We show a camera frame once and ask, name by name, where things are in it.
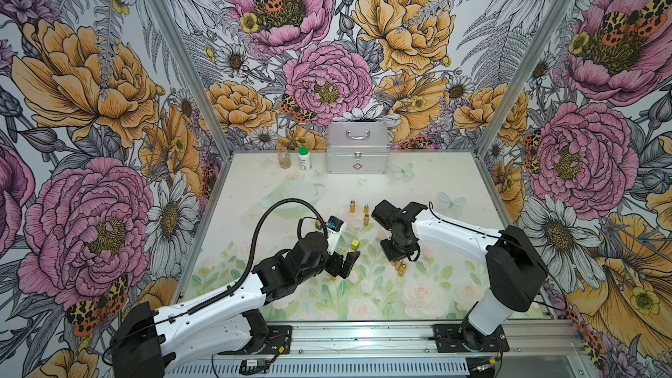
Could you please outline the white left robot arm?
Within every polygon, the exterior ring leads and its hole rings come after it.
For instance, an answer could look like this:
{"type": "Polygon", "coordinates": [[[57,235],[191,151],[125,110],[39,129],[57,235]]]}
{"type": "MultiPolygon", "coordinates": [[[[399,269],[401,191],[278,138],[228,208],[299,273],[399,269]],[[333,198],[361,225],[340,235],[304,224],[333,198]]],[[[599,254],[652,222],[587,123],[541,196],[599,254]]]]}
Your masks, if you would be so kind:
{"type": "Polygon", "coordinates": [[[322,272],[350,275],[360,252],[341,255],[328,247],[327,237],[311,232],[232,285],[172,306],[134,306],[110,341],[114,375],[162,377],[206,355],[257,353],[270,333],[260,312],[264,306],[292,295],[322,272]]]}

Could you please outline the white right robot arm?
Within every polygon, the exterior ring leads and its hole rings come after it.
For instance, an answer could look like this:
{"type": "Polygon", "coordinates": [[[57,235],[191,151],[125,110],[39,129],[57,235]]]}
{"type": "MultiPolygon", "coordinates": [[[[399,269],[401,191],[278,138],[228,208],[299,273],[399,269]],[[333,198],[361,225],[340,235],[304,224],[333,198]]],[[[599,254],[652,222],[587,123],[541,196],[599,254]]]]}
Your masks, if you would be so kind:
{"type": "Polygon", "coordinates": [[[450,337],[436,336],[437,343],[455,344],[467,352],[488,349],[498,340],[497,330],[513,313],[525,313],[535,302],[551,273],[522,229],[488,229],[439,215],[433,206],[412,201],[398,208],[381,201],[372,219],[387,233],[381,249],[387,259],[416,262],[422,243],[435,243],[485,264],[489,288],[450,337]]]}

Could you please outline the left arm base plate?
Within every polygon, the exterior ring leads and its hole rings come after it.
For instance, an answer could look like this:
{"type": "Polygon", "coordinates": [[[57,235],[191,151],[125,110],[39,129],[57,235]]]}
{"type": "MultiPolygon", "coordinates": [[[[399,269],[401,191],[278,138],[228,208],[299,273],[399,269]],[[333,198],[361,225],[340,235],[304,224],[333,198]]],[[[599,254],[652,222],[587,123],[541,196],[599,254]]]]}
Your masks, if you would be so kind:
{"type": "Polygon", "coordinates": [[[237,355],[288,355],[291,351],[293,327],[290,325],[271,325],[263,339],[252,339],[245,348],[236,351],[237,355]]]}

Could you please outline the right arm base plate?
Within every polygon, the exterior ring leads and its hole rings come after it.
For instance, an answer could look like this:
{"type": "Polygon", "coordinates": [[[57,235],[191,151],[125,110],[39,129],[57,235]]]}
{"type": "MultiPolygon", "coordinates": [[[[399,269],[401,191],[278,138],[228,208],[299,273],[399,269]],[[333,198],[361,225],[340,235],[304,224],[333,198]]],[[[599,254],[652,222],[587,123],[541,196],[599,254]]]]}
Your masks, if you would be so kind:
{"type": "Polygon", "coordinates": [[[500,325],[492,334],[482,334],[468,323],[442,323],[432,326],[432,337],[439,353],[507,353],[509,341],[500,325]]]}

